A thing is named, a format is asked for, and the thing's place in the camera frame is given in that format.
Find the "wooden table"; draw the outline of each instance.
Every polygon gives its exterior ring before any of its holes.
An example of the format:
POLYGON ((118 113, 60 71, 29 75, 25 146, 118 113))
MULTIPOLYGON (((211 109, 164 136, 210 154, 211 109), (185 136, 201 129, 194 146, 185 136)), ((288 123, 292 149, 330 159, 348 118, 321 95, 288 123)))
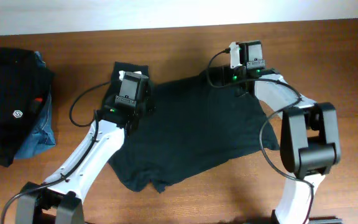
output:
MULTIPOLYGON (((358 223, 358 19, 281 22, 174 29, 117 30, 0 37, 0 46, 39 50, 56 73, 53 130, 57 146, 32 159, 0 167, 0 212, 27 182, 41 183, 71 154, 87 128, 68 119, 68 109, 83 90, 108 80, 115 61, 149 65, 155 83, 197 75, 230 42, 259 39, 268 67, 305 96, 337 108, 342 161, 317 191, 312 217, 337 215, 358 223)), ((217 64, 228 63, 221 56, 217 64)), ((106 88, 81 100, 74 113, 85 123, 106 88)), ((280 121, 273 121, 280 135, 280 121)), ((283 168, 278 152, 272 160, 283 168)), ((140 193, 125 188, 106 165, 84 203, 93 223, 217 223, 269 217, 280 200, 284 179, 261 153, 233 159, 168 187, 140 193)), ((14 204, 7 214, 13 223, 14 204)))

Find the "blue jeans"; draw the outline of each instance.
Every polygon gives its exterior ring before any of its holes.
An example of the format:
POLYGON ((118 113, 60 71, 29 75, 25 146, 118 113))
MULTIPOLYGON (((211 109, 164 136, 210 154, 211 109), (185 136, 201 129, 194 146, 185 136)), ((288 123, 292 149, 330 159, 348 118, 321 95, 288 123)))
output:
MULTIPOLYGON (((42 61, 41 54, 39 52, 35 52, 35 56, 37 58, 38 66, 46 67, 45 62, 42 61)), ((28 159, 56 146, 51 123, 52 97, 49 91, 44 107, 41 109, 29 136, 24 140, 21 148, 16 153, 15 159, 28 159)))

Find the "black t-shirt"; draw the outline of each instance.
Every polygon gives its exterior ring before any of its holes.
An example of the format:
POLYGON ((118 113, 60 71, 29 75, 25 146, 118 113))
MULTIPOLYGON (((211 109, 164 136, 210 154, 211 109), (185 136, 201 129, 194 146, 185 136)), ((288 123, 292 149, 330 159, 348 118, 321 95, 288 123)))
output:
MULTIPOLYGON (((118 79, 114 73, 112 79, 118 79)), ((235 97, 233 88, 211 88, 201 74, 156 86, 154 100, 155 113, 140 120, 139 129, 109 160, 128 189, 140 191, 151 182, 163 192, 166 186, 259 150, 266 115, 251 95, 235 97)), ((263 144, 278 149, 270 124, 263 144)))

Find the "folded clothes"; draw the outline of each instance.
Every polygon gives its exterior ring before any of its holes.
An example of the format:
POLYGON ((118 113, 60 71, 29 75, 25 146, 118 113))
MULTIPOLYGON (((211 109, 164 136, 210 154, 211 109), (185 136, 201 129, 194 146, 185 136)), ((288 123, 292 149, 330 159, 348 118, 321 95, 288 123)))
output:
POLYGON ((47 101, 54 74, 31 50, 0 47, 0 165, 9 166, 47 101))
MULTIPOLYGON (((37 65, 46 68, 40 52, 34 52, 37 65)), ((56 146, 52 131, 52 96, 48 92, 38 118, 27 138, 15 155, 15 159, 28 159, 56 146)))
MULTIPOLYGON (((118 71, 147 67, 116 63, 118 71)), ((108 94, 119 92, 111 85, 108 94)), ((234 96, 233 88, 215 89, 205 74, 154 88, 155 113, 141 119, 139 129, 109 160, 119 180, 133 191, 151 182, 158 192, 166 186, 259 150, 259 129, 267 119, 257 98, 234 96)), ((265 147, 278 149, 271 125, 263 135, 265 147)))

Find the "black cable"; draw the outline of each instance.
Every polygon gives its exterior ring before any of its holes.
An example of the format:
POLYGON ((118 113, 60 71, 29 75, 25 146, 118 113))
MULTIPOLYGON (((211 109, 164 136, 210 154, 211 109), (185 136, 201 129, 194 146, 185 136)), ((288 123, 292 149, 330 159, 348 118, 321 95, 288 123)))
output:
POLYGON ((111 82, 113 82, 113 81, 108 81, 108 82, 105 82, 105 83, 96 85, 96 86, 94 86, 94 87, 92 87, 92 88, 90 88, 90 89, 88 89, 88 90, 85 90, 83 93, 81 93, 81 94, 74 100, 74 102, 73 102, 73 104, 71 105, 70 110, 69 110, 69 112, 68 112, 68 117, 69 117, 70 121, 71 121, 75 126, 81 127, 81 128, 88 127, 88 126, 91 126, 92 122, 94 121, 94 118, 93 118, 92 121, 89 122, 88 124, 78 124, 77 122, 75 122, 75 121, 73 120, 73 115, 72 115, 72 114, 73 114, 73 108, 74 108, 75 104, 77 103, 77 101, 80 100, 81 97, 83 97, 85 94, 89 93, 90 91, 95 90, 95 89, 97 89, 97 88, 99 88, 99 87, 102 87, 102 86, 104 86, 104 85, 110 84, 111 82))
POLYGON ((98 137, 98 131, 99 131, 99 122, 98 122, 98 114, 96 111, 94 111, 93 113, 94 117, 93 117, 93 120, 96 120, 95 122, 95 131, 94 131, 94 134, 93 134, 93 137, 92 137, 92 140, 91 140, 91 144, 89 144, 88 148, 86 149, 85 153, 82 155, 81 159, 75 164, 75 166, 67 172, 67 174, 63 175, 61 174, 62 176, 58 179, 58 180, 55 180, 53 182, 50 182, 50 183, 46 183, 46 184, 41 184, 39 187, 36 187, 36 188, 33 188, 33 189, 29 189, 29 190, 25 190, 23 192, 20 192, 18 194, 16 194, 15 196, 13 196, 11 199, 9 199, 3 210, 2 210, 2 214, 1 214, 1 221, 0 221, 0 224, 4 224, 5 222, 5 216, 6 216, 6 212, 8 210, 8 208, 11 206, 11 204, 18 198, 22 197, 23 195, 27 195, 27 194, 31 194, 33 192, 36 192, 36 191, 39 191, 39 190, 42 190, 42 189, 46 189, 48 187, 51 187, 53 185, 56 185, 56 184, 59 184, 60 182, 64 181, 64 180, 67 180, 67 178, 72 175, 72 173, 74 173, 75 170, 77 170, 77 168, 81 165, 81 163, 84 161, 85 157, 88 155, 88 153, 90 152, 90 150, 92 149, 94 143, 96 142, 96 138, 98 137))
POLYGON ((282 172, 279 168, 277 168, 273 162, 269 159, 266 151, 265 151, 265 148, 264 148, 264 145, 263 145, 263 142, 262 142, 262 133, 263 133, 263 130, 264 130, 264 127, 266 126, 267 123, 269 123, 269 121, 276 115, 278 115, 279 113, 283 112, 284 110, 286 109, 289 109, 295 105, 297 105, 299 102, 302 101, 302 95, 295 89, 293 88, 292 86, 290 86, 289 84, 287 83, 284 83, 284 82, 280 82, 278 80, 271 80, 271 79, 267 79, 267 78, 249 78, 249 79, 245 79, 245 80, 241 80, 241 81, 238 81, 238 82, 235 82, 235 83, 230 83, 230 84, 227 84, 227 85, 221 85, 221 86, 217 86, 217 85, 214 85, 211 81, 211 78, 209 77, 209 67, 211 66, 212 64, 212 61, 220 54, 223 54, 223 53, 230 53, 230 48, 228 49, 224 49, 220 52, 218 52, 216 55, 214 55, 214 57, 211 58, 211 60, 209 61, 208 63, 208 66, 206 68, 206 78, 207 78, 207 81, 209 83, 209 85, 211 85, 213 88, 227 88, 227 87, 230 87, 230 86, 236 86, 238 84, 241 84, 241 83, 247 83, 247 82, 272 82, 272 83, 276 83, 276 84, 279 84, 279 85, 283 85, 289 89, 291 89, 291 91, 293 91, 297 97, 296 101, 289 104, 288 106, 285 106, 279 110, 276 110, 274 111, 271 115, 269 115, 267 117, 267 119, 265 120, 265 122, 263 123, 263 125, 260 127, 260 130, 259 130, 259 146, 260 146, 260 150, 262 151, 262 154, 264 155, 265 157, 265 160, 267 161, 267 163, 277 172, 279 173, 280 175, 282 175, 283 177, 285 178, 288 178, 290 180, 294 180, 294 181, 299 181, 299 182, 302 182, 302 183, 305 183, 309 188, 310 188, 310 203, 309 203, 309 208, 308 208, 308 212, 306 214, 306 218, 305 220, 303 221, 303 224, 305 224, 308 219, 309 219, 309 216, 310 216, 310 211, 311 211, 311 207, 312 207, 312 204, 313 204, 313 200, 314 200, 314 186, 313 184, 309 183, 308 181, 306 180, 301 180, 301 179, 298 179, 296 177, 292 177, 284 172, 282 172))

